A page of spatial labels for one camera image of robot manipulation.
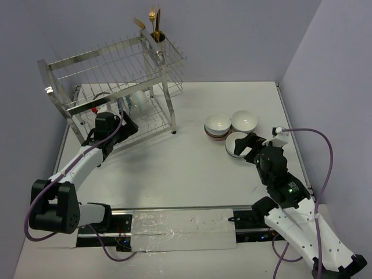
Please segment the white bowl front stack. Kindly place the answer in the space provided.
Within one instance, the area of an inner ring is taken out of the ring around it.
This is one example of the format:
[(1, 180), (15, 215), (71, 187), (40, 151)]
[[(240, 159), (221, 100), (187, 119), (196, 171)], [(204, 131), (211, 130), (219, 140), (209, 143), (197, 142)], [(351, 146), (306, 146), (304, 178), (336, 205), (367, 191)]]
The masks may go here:
[(250, 147), (246, 147), (244, 151), (240, 155), (235, 155), (234, 150), (235, 150), (235, 140), (237, 139), (243, 139), (247, 136), (247, 134), (242, 133), (242, 132), (233, 132), (231, 133), (225, 141), (225, 149), (227, 153), (236, 158), (236, 159), (243, 159), (252, 149)]

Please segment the blue floral bowl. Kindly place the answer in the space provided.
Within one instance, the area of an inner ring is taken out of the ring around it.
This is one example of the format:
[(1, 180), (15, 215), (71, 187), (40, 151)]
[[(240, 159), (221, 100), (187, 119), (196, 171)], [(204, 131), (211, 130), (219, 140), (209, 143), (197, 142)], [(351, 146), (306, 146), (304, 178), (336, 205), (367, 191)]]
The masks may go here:
[(126, 95), (124, 97), (124, 106), (125, 106), (126, 113), (130, 115), (133, 109), (133, 102), (131, 99), (131, 95)]

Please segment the white bowl dark band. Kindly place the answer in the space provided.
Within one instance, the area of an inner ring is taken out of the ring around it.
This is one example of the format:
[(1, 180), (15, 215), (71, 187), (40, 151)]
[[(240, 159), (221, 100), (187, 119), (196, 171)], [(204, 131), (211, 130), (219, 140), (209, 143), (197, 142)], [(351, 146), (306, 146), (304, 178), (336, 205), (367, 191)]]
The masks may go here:
[(139, 90), (132, 94), (134, 106), (138, 113), (144, 113), (146, 110), (148, 110), (151, 107), (151, 102), (149, 98), (147, 97), (146, 93)]

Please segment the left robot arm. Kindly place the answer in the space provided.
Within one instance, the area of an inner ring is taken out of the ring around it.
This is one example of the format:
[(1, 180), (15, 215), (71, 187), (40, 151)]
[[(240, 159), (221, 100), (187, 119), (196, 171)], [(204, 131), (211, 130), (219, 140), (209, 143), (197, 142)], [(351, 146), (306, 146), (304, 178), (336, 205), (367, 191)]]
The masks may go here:
[(126, 112), (98, 113), (95, 127), (89, 132), (77, 155), (61, 171), (47, 180), (36, 180), (31, 187), (30, 209), (24, 231), (49, 231), (71, 234), (77, 228), (92, 225), (105, 232), (113, 226), (110, 205), (81, 204), (77, 190), (113, 151), (115, 145), (138, 132), (138, 126)]

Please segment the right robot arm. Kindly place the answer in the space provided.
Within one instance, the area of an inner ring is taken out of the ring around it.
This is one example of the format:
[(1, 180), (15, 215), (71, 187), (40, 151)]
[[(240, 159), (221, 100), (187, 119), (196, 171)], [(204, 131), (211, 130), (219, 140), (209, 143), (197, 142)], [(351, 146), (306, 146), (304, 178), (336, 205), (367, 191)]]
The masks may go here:
[(277, 128), (270, 140), (254, 133), (235, 140), (235, 155), (250, 148), (244, 159), (255, 165), (268, 192), (252, 205), (252, 220), (278, 232), (305, 260), (313, 278), (352, 278), (367, 260), (342, 243), (307, 188), (288, 171), (283, 150), (287, 136)]

